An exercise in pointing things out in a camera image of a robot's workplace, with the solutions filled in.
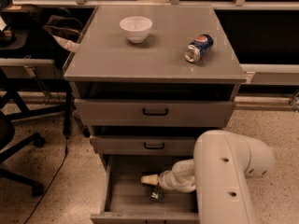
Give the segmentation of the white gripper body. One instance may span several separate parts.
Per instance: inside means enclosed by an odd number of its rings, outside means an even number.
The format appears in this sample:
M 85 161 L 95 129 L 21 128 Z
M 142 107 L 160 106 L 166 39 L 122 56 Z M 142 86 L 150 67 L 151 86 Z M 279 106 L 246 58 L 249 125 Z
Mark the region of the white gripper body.
M 159 184 L 163 189 L 177 189 L 179 182 L 175 179 L 173 172 L 166 170 L 159 175 Z

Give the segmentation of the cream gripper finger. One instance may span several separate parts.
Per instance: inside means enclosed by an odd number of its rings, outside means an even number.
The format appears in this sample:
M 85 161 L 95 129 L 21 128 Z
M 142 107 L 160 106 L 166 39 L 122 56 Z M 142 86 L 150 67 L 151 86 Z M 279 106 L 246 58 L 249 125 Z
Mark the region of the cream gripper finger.
M 147 185 L 158 185 L 159 176 L 158 175 L 143 175 L 141 177 L 141 183 Z

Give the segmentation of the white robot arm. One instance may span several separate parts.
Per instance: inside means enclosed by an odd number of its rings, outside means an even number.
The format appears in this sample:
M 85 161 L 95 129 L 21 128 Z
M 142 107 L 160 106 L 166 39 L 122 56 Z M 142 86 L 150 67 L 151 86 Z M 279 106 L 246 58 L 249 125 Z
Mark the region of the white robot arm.
M 144 175 L 141 182 L 195 191 L 200 224 L 257 224 L 247 179 L 268 175 L 274 166 L 274 153 L 263 141 L 212 130 L 197 139 L 191 159 L 158 175 Z

